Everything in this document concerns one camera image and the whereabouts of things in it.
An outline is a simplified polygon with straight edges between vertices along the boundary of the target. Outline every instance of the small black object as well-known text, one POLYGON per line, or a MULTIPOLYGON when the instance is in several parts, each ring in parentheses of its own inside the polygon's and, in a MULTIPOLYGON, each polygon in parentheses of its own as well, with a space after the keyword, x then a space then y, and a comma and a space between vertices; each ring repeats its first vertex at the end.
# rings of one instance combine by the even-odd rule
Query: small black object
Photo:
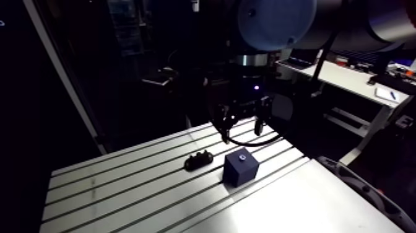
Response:
POLYGON ((256 124, 254 125, 254 133, 257 136, 260 136, 262 132, 263 132, 263 121, 260 119, 257 119, 256 124))
POLYGON ((373 86, 375 84, 376 84, 376 82, 372 79, 368 80, 368 82, 367 82, 367 85, 370 85, 370 86, 373 86))
POLYGON ((256 178, 259 162, 245 148, 227 154, 222 180, 238 187, 256 178))
POLYGON ((186 159, 184 168, 190 172, 212 163, 213 160, 213 155, 205 150, 203 153, 198 152, 196 156, 190 156, 189 159, 186 159))

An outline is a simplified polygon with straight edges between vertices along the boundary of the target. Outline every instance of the aluminum table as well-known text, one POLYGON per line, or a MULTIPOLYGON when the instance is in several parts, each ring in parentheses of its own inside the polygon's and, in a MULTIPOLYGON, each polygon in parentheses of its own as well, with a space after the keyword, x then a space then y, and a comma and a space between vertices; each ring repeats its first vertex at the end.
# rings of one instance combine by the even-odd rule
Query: aluminum table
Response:
MULTIPOLYGON (((254 119, 242 120, 231 136, 275 136, 253 129, 254 119)), ((40 232, 402 232, 284 139, 247 147, 260 163, 256 178, 224 184, 224 157, 240 148, 205 124, 56 170, 40 232), (185 171, 189 155, 205 149, 213 163, 185 171)))

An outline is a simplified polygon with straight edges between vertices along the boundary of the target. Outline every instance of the black cube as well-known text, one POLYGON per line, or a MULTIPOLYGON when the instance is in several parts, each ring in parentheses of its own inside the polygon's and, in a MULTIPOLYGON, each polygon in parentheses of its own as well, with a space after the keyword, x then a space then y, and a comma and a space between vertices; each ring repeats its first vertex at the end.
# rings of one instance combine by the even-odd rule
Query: black cube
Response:
POLYGON ((238 187, 256 178, 259 162, 245 148, 225 156, 222 180, 238 187))

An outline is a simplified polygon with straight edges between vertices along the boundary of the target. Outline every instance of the metal frame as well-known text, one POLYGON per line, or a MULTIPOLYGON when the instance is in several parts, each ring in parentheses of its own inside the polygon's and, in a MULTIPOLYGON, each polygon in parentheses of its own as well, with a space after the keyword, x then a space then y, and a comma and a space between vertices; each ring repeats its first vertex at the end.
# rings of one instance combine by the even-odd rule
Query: metal frame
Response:
POLYGON ((56 72, 58 73, 59 78, 61 79, 62 83, 64 84, 64 87, 66 91, 69 94, 69 97, 71 98, 72 102, 74 103, 79 115, 81 116, 82 121, 84 122, 85 126, 87 127, 89 133, 91 134, 92 139, 94 140, 95 144, 98 147, 98 150, 101 152, 101 154, 107 154, 106 149, 102 144, 98 144, 97 140, 95 139, 98 136, 97 130, 95 129, 87 111, 85 110, 85 107, 83 106, 82 102, 80 101, 79 96, 77 95, 77 92, 75 91, 74 86, 72 85, 71 81, 69 80, 69 77, 64 69, 64 66, 59 59, 58 53, 56 52, 51 38, 48 35, 45 26, 43 25, 43 22, 41 20, 41 17, 39 15, 38 9, 36 8, 33 0, 23 0, 24 5, 26 7, 27 12, 29 13, 29 16, 33 22, 33 25, 36 28, 36 31, 39 34, 39 37, 42 41, 43 46, 46 49, 46 52, 48 53, 48 56, 50 57, 53 66, 55 67, 56 72))

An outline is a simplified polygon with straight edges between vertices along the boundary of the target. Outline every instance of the wire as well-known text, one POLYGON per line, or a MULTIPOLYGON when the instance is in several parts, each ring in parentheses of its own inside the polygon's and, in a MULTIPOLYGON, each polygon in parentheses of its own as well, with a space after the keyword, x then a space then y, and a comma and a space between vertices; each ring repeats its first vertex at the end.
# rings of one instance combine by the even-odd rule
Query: wire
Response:
POLYGON ((284 135, 286 135, 286 133, 284 133, 283 135, 278 134, 277 136, 274 136, 271 139, 265 140, 261 143, 241 143, 239 141, 235 141, 234 139, 230 138, 229 136, 227 136, 222 130, 218 129, 218 127, 216 127, 216 125, 214 124, 214 121, 211 120, 212 125, 217 129, 217 131, 221 134, 221 136, 226 139, 227 141, 230 141, 234 144, 236 144, 237 146, 245 146, 245 147, 258 147, 258 146, 265 146, 267 144, 273 143, 274 141, 279 140, 280 138, 283 138, 284 135))
POLYGON ((282 138, 283 136, 282 135, 277 135, 277 136, 275 136, 275 137, 273 137, 273 138, 271 138, 271 139, 269 139, 269 140, 266 140, 266 141, 263 141, 263 142, 261 142, 261 143, 241 143, 241 142, 238 142, 238 141, 235 141, 234 139, 232 139, 232 138, 230 138, 230 137, 228 137, 228 136, 225 136, 224 138, 225 139, 227 139, 227 140, 229 140, 230 142, 232 142, 232 143, 234 143, 234 144, 236 144, 236 145, 238 145, 238 146, 245 146, 245 147, 258 147, 258 146, 265 146, 265 145, 267 145, 267 144, 270 144, 270 143, 273 143, 274 141, 277 141, 277 140, 279 140, 280 138, 282 138))

